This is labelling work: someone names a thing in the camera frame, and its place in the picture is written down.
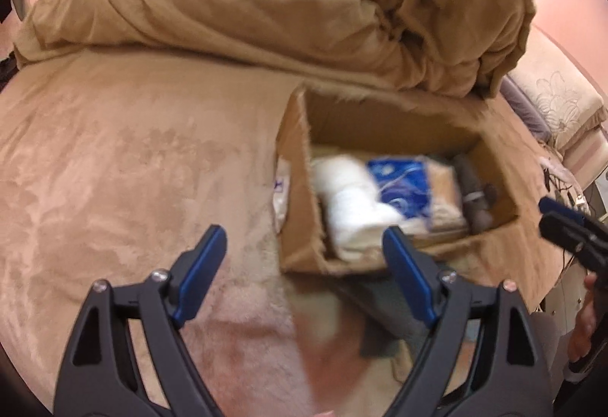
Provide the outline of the right hand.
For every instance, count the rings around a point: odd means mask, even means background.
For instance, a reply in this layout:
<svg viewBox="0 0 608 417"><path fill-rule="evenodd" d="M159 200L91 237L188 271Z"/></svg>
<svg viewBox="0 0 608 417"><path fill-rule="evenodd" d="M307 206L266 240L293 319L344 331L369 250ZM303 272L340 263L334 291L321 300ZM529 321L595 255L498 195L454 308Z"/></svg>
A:
<svg viewBox="0 0 608 417"><path fill-rule="evenodd" d="M589 273L584 280L586 294L582 307L576 315L575 326L568 344L569 362L578 362L579 359L588 355L592 348L592 335L597 327L594 305L596 280L595 273Z"/></svg>

